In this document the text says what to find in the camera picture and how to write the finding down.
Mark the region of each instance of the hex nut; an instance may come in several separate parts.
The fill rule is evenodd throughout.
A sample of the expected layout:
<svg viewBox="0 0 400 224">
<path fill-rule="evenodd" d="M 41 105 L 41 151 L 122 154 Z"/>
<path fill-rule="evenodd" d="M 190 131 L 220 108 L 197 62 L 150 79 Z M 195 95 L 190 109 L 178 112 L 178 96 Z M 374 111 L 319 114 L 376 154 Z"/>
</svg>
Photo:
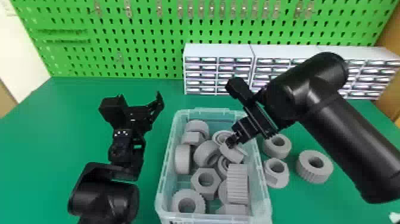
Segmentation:
<svg viewBox="0 0 400 224">
<path fill-rule="evenodd" d="M 246 216 L 248 214 L 248 209 L 243 204 L 224 204 L 219 209 L 217 209 L 215 213 Z"/>
<path fill-rule="evenodd" d="M 291 149 L 291 141 L 282 134 L 264 140 L 263 151 L 269 157 L 283 160 L 288 156 Z"/>
<path fill-rule="evenodd" d="M 264 161 L 264 175 L 267 185 L 272 188 L 284 188 L 289 183 L 288 165 L 277 158 Z"/>
<path fill-rule="evenodd" d="M 199 168 L 190 179 L 192 189 L 200 193 L 206 200 L 212 201 L 221 183 L 217 172 L 212 168 Z"/>
<path fill-rule="evenodd" d="M 208 124 L 202 120 L 191 120 L 185 125 L 185 132 L 200 132 L 203 134 L 204 139 L 210 138 L 210 129 Z"/>
<path fill-rule="evenodd" d="M 229 148 L 226 143 L 222 143 L 220 146 L 220 152 L 232 163 L 240 163 L 245 158 L 245 155 L 239 151 L 237 147 L 238 146 L 235 146 L 235 148 Z"/>
<path fill-rule="evenodd" d="M 185 132 L 180 141 L 181 144 L 199 146 L 205 141 L 203 134 L 200 132 Z"/>
<path fill-rule="evenodd" d="M 190 145 L 178 145 L 175 148 L 175 171 L 180 175 L 188 175 L 190 172 Z"/>
<path fill-rule="evenodd" d="M 193 154 L 193 160 L 199 167 L 212 167 L 218 161 L 221 152 L 212 140 L 203 142 Z"/>
<path fill-rule="evenodd" d="M 171 211 L 204 214 L 204 198 L 192 189 L 181 189 L 172 196 Z"/>
<path fill-rule="evenodd" d="M 333 172 L 329 158 L 315 150 L 300 153 L 296 162 L 297 174 L 310 183 L 325 183 Z"/>
<path fill-rule="evenodd" d="M 228 171 L 228 166 L 231 162 L 223 155 L 220 156 L 217 162 L 217 172 L 222 180 L 226 179 L 226 173 Z"/>
</svg>

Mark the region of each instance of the gray plastic part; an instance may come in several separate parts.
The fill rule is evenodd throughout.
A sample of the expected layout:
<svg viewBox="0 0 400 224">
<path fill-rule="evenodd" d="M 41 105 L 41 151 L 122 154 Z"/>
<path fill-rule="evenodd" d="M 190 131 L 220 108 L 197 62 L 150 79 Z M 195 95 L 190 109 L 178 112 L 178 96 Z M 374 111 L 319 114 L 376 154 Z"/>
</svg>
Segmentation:
<svg viewBox="0 0 400 224">
<path fill-rule="evenodd" d="M 212 167 L 218 161 L 220 154 L 218 145 L 214 141 L 208 140 L 197 147 L 193 154 L 193 160 L 199 167 Z"/>
<path fill-rule="evenodd" d="M 246 164 L 229 164 L 227 172 L 227 194 L 230 204 L 249 203 L 248 174 Z"/>
<path fill-rule="evenodd" d="M 291 141 L 282 134 L 264 140 L 263 151 L 269 157 L 283 160 L 288 156 L 291 149 Z"/>
<path fill-rule="evenodd" d="M 272 188 L 284 188 L 289 183 L 288 165 L 277 158 L 264 161 L 265 181 Z"/>
<path fill-rule="evenodd" d="M 175 171 L 180 175 L 190 172 L 190 145 L 178 145 L 175 148 Z"/>
<path fill-rule="evenodd" d="M 205 141 L 203 134 L 200 132 L 185 132 L 182 135 L 182 140 L 180 141 L 181 144 L 188 144 L 199 146 Z"/>
<path fill-rule="evenodd" d="M 228 192 L 226 189 L 226 180 L 222 181 L 220 187 L 218 188 L 218 198 L 223 204 L 229 204 L 228 202 Z"/>
<path fill-rule="evenodd" d="M 240 163 L 244 159 L 245 155 L 241 153 L 237 147 L 238 146 L 235 146 L 235 148 L 229 148 L 225 143 L 222 143 L 220 146 L 220 152 L 232 163 Z"/>
<path fill-rule="evenodd" d="M 243 204 L 224 204 L 219 209 L 217 209 L 215 213 L 246 216 L 248 214 L 248 209 Z"/>
<path fill-rule="evenodd" d="M 192 189 L 181 189 L 172 197 L 171 211 L 183 213 L 190 210 L 191 213 L 205 213 L 204 198 Z"/>
<path fill-rule="evenodd" d="M 191 120 L 187 122 L 185 125 L 185 132 L 200 132 L 206 140 L 210 138 L 208 124 L 202 120 Z"/>
<path fill-rule="evenodd" d="M 296 162 L 297 174 L 310 183 L 325 183 L 333 172 L 333 164 L 329 158 L 314 150 L 300 153 Z"/>
<path fill-rule="evenodd" d="M 225 140 L 233 135 L 234 132 L 230 131 L 230 130 L 219 130 L 218 132 L 216 132 L 215 134 L 212 135 L 212 140 L 217 144 L 217 145 L 221 145 L 222 143 L 225 142 Z"/>
<path fill-rule="evenodd" d="M 217 172 L 212 168 L 199 168 L 190 179 L 192 189 L 200 193 L 206 200 L 215 199 L 215 193 L 221 183 Z"/>
<path fill-rule="evenodd" d="M 220 156 L 217 162 L 217 172 L 222 180 L 226 179 L 226 173 L 228 171 L 228 166 L 231 162 L 223 155 Z"/>
</svg>

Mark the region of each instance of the gear teeth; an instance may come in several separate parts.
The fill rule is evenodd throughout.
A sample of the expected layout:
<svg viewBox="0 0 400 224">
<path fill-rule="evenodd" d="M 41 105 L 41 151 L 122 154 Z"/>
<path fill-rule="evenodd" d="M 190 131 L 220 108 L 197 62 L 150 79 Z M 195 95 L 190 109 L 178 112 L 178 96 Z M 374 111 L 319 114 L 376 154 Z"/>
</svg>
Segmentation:
<svg viewBox="0 0 400 224">
<path fill-rule="evenodd" d="M 227 172 L 228 202 L 248 204 L 248 171 L 245 164 L 230 164 Z"/>
</svg>

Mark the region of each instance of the gray hexagonal nut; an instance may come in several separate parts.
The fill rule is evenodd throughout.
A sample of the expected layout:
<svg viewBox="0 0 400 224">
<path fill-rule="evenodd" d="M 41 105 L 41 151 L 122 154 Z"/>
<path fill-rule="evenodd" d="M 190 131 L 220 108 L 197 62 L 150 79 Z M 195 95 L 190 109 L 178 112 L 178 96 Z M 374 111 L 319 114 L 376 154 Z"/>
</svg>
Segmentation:
<svg viewBox="0 0 400 224">
<path fill-rule="evenodd" d="M 221 183 L 221 178 L 212 168 L 198 168 L 190 182 L 192 189 L 200 193 L 204 199 L 212 201 Z"/>
</svg>

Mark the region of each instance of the gray ring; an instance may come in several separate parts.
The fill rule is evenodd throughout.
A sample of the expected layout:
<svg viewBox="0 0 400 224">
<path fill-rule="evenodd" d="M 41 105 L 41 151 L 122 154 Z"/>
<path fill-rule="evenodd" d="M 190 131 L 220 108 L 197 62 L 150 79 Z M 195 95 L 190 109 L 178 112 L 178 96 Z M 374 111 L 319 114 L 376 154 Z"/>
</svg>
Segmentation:
<svg viewBox="0 0 400 224">
<path fill-rule="evenodd" d="M 288 156 L 291 149 L 291 141 L 282 134 L 264 140 L 263 151 L 269 157 L 283 160 Z"/>
<path fill-rule="evenodd" d="M 221 179 L 226 179 L 226 173 L 228 171 L 228 166 L 231 162 L 223 155 L 220 156 L 217 162 L 217 171 L 221 176 Z"/>
<path fill-rule="evenodd" d="M 192 189 L 181 189 L 172 196 L 171 211 L 181 213 L 181 208 L 194 207 L 193 213 L 205 213 L 204 198 Z"/>
<path fill-rule="evenodd" d="M 299 155 L 296 171 L 310 183 L 325 183 L 333 172 L 333 163 L 318 151 L 305 150 Z"/>
</svg>

